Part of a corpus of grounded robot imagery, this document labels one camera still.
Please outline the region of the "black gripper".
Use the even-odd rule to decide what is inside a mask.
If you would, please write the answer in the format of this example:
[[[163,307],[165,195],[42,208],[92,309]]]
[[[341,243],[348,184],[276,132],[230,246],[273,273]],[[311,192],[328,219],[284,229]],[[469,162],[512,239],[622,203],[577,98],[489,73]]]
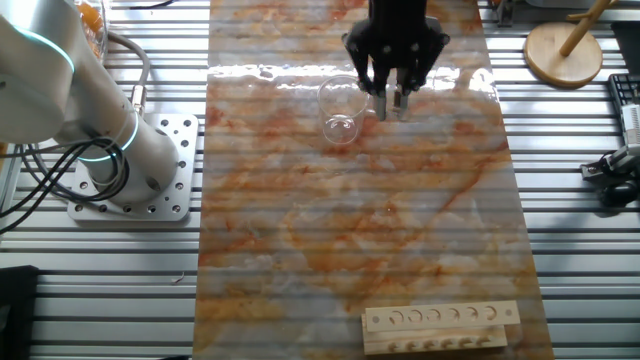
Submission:
[[[426,0],[371,0],[369,20],[353,24],[342,35],[342,43],[357,72],[359,88],[374,97],[380,121],[386,116],[386,86],[377,87],[368,75],[369,59],[374,70],[397,70],[394,110],[407,120],[409,95],[426,83],[443,49],[450,42],[438,19],[426,19]]]

